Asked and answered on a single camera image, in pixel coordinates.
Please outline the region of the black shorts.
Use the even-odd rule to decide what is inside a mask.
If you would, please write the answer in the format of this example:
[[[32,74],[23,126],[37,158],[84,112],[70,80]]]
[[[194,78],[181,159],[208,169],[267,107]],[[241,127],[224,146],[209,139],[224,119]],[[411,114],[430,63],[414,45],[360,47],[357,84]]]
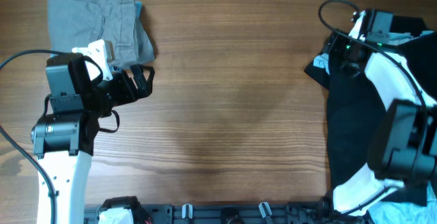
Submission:
[[[406,43],[400,52],[420,86],[436,100],[436,36]],[[329,90],[327,98],[327,151],[332,188],[349,180],[366,162],[367,149],[386,109],[373,83],[364,74],[347,76],[339,61],[328,57],[328,71],[314,59],[305,68],[312,79]],[[383,201],[426,206],[426,186],[397,191]]]

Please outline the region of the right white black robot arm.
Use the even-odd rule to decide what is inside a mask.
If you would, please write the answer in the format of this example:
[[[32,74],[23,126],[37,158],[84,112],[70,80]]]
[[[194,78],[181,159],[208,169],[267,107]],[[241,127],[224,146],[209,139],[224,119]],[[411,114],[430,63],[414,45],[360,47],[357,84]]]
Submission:
[[[436,101],[390,45],[392,24],[390,12],[364,11],[328,56],[332,201],[344,215],[436,179]]]

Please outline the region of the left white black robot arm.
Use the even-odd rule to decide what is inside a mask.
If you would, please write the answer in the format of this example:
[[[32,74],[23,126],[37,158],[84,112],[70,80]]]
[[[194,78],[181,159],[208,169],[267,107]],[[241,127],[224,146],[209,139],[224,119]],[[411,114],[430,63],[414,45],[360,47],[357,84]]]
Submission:
[[[81,53],[67,53],[46,62],[50,94],[44,112],[31,131],[39,174],[38,223],[83,223],[85,190],[101,117],[117,116],[114,107],[152,93],[154,68],[135,64],[130,74],[112,73]]]

